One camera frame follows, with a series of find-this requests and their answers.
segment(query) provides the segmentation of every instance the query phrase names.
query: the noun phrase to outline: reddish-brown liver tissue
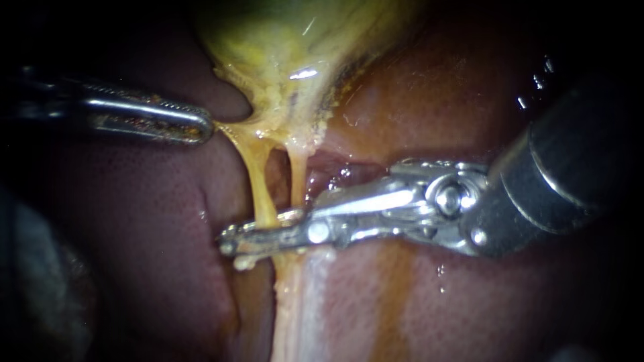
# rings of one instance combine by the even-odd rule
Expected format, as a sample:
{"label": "reddish-brown liver tissue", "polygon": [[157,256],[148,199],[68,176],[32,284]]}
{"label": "reddish-brown liver tissue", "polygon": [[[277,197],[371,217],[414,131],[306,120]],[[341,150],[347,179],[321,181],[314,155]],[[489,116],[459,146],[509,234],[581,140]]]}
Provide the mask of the reddish-brown liver tissue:
{"label": "reddish-brown liver tissue", "polygon": [[[133,47],[142,60],[130,79],[147,74],[152,86],[167,78],[189,88],[177,83],[198,72],[172,73],[188,62],[173,56],[186,52],[168,54],[179,42],[153,30],[164,51],[145,58]],[[490,161],[525,126],[516,96],[543,56],[530,43],[488,15],[430,21],[414,42],[350,84],[309,160],[309,196],[334,177],[342,185],[381,176],[401,157]],[[190,63],[190,71],[209,67],[205,59]],[[227,99],[226,86],[216,84],[215,98]],[[216,113],[217,103],[209,105]],[[219,115],[235,113],[220,106]],[[42,146],[43,156],[11,146],[38,162],[6,178],[23,178],[16,188],[28,188],[24,194],[75,241],[108,296],[96,354],[118,361],[269,358],[273,270],[263,261],[235,273],[213,242],[222,225],[250,217],[252,208],[244,165],[223,136],[188,150],[64,144]],[[338,174],[346,162],[350,175]],[[286,206],[286,158],[275,152],[266,169],[275,203]],[[620,297],[620,259],[596,246],[614,235],[596,227],[565,247],[501,261],[393,239],[338,251],[323,263],[324,278],[321,269],[305,272],[307,285],[325,286],[313,359],[532,361],[570,342],[600,345]]]}

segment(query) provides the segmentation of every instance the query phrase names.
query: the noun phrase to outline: metal jaw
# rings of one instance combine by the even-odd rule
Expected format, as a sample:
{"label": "metal jaw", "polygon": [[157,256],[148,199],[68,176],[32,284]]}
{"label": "metal jaw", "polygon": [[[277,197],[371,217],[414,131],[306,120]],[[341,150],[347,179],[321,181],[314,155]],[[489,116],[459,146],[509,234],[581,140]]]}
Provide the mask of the metal jaw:
{"label": "metal jaw", "polygon": [[368,239],[401,236],[474,255],[458,230],[459,217],[486,187],[480,164],[407,159],[379,180],[322,192],[313,209],[279,215],[281,227],[255,230],[231,225],[219,237],[227,256],[270,256],[289,249],[328,244],[345,248]]}
{"label": "metal jaw", "polygon": [[154,93],[31,66],[0,78],[0,121],[48,133],[108,135],[199,145],[213,134],[210,114]]}

